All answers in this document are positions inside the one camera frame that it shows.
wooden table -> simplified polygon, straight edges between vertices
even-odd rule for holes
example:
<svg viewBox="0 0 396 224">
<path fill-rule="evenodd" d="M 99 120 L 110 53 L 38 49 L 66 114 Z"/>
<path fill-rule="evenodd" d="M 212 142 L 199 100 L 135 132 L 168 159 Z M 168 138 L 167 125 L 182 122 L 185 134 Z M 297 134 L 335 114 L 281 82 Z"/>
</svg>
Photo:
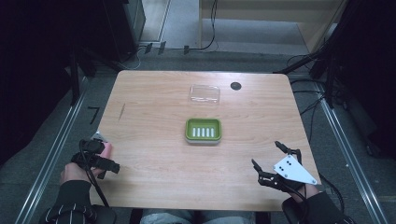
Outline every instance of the wooden table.
<svg viewBox="0 0 396 224">
<path fill-rule="evenodd" d="M 231 89 L 232 82 L 242 89 Z M 189 101 L 191 85 L 220 88 L 218 105 Z M 216 118 L 216 146 L 185 140 L 189 118 Z M 207 210 L 279 211 L 288 194 L 262 187 L 254 159 L 264 171 L 285 157 L 280 141 L 303 153 L 304 167 L 317 168 L 284 75 L 216 72 L 122 71 L 109 97 L 99 131 L 113 144 L 120 172 L 99 184 L 111 206 Z M 94 190 L 92 202 L 100 203 Z"/>
<path fill-rule="evenodd" d="M 202 19 L 211 18 L 213 2 L 199 1 L 199 47 L 202 45 Z M 216 18 L 297 22 L 308 51 L 314 52 L 323 44 L 346 4 L 347 0 L 219 0 Z"/>
</svg>

person's knee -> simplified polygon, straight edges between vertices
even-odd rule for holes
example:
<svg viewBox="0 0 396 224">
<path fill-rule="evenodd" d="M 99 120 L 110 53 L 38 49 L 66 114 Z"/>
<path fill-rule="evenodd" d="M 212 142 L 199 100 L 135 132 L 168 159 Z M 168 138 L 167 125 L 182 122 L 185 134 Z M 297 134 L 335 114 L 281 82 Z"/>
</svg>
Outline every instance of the person's knee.
<svg viewBox="0 0 396 224">
<path fill-rule="evenodd" d="M 254 212 L 239 211 L 203 211 L 201 212 L 202 221 L 205 224 L 254 224 L 256 217 Z"/>
<path fill-rule="evenodd" d="M 140 224 L 191 224 L 193 212 L 173 209 L 144 209 Z"/>
</svg>

green container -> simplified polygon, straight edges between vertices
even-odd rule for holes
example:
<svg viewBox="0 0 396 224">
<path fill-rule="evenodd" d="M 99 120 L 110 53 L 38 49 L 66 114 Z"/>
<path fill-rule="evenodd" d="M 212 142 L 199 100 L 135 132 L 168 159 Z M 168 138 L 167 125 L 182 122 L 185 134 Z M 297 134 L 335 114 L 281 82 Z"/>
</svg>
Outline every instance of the green container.
<svg viewBox="0 0 396 224">
<path fill-rule="evenodd" d="M 192 144 L 215 145 L 220 142 L 221 122 L 218 119 L 188 119 L 186 140 Z"/>
</svg>

black round hole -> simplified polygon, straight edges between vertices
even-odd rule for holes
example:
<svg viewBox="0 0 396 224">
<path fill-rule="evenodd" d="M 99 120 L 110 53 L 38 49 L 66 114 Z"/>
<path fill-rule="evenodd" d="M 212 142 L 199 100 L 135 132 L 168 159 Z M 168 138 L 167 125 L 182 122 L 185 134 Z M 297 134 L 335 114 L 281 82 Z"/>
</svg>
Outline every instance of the black round hole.
<svg viewBox="0 0 396 224">
<path fill-rule="evenodd" d="M 241 90 L 242 85 L 239 82 L 233 82 L 231 83 L 231 89 L 235 90 L 235 91 L 239 91 Z"/>
</svg>

sleeve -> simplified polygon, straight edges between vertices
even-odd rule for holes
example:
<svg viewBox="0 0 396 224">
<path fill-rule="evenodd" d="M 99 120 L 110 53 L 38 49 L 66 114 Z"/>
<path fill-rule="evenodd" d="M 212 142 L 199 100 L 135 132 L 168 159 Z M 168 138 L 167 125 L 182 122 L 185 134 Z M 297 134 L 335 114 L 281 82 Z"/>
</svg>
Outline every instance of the sleeve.
<svg viewBox="0 0 396 224">
<path fill-rule="evenodd" d="M 90 200 L 91 183 L 70 180 L 59 189 L 55 205 L 40 218 L 39 223 L 94 223 L 97 218 Z"/>
<path fill-rule="evenodd" d="M 307 199 L 308 201 L 308 216 L 309 223 L 316 224 L 333 224 L 345 223 L 355 224 L 351 217 L 344 215 L 332 202 L 326 192 L 321 192 Z"/>
</svg>

